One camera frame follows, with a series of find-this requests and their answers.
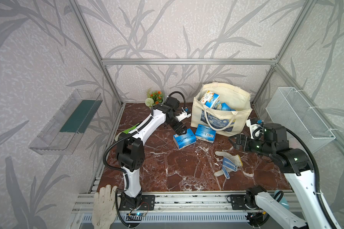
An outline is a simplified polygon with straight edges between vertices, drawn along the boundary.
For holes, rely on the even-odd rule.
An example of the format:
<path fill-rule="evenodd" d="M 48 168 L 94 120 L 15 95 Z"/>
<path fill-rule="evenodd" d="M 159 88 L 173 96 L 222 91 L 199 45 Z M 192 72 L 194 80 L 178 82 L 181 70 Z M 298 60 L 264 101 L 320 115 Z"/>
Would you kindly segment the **blue tissue pack front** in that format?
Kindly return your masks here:
<path fill-rule="evenodd" d="M 200 103 L 208 108 L 214 108 L 220 100 L 220 95 L 212 91 L 207 91 L 204 93 L 200 99 Z"/>

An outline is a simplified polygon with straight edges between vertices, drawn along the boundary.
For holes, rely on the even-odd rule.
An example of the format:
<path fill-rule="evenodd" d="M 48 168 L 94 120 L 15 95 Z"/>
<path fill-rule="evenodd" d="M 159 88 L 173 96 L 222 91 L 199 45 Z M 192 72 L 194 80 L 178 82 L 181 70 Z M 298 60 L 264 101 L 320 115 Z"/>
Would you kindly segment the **blue barcode tissue pack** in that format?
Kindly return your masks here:
<path fill-rule="evenodd" d="M 190 128 L 187 129 L 186 134 L 184 135 L 175 134 L 173 138 L 174 138 L 174 143 L 176 144 L 178 149 L 183 149 L 187 146 L 190 146 L 196 143 L 196 136 L 194 135 L 193 131 Z"/>

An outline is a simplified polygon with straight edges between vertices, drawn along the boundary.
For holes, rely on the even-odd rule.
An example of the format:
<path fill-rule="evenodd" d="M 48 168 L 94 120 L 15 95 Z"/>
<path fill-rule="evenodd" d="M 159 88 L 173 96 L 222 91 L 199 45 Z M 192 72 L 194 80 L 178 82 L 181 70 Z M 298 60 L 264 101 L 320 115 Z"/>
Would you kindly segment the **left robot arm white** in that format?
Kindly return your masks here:
<path fill-rule="evenodd" d="M 128 134 L 121 134 L 116 144 L 117 161 L 123 170 L 125 188 L 121 192 L 121 205 L 135 209 L 142 203 L 140 168 L 145 160 L 144 145 L 162 124 L 169 125 L 177 135 L 187 133 L 182 121 L 191 116 L 187 107 L 179 108 L 176 98 L 168 97 L 163 104 L 151 108 L 150 115 Z"/>

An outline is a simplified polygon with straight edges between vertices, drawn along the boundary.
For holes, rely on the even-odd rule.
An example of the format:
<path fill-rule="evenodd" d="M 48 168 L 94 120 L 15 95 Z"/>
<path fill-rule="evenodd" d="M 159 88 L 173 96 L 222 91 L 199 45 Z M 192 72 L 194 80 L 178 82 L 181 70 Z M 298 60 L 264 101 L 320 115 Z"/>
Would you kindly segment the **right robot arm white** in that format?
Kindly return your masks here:
<path fill-rule="evenodd" d="M 237 134 L 229 142 L 246 152 L 269 157 L 280 168 L 302 208 L 304 219 L 286 209 L 265 188 L 246 190 L 243 202 L 250 210 L 261 209 L 284 229 L 339 229 L 320 188 L 317 162 L 306 144 L 280 124 L 262 124 L 252 136 Z"/>

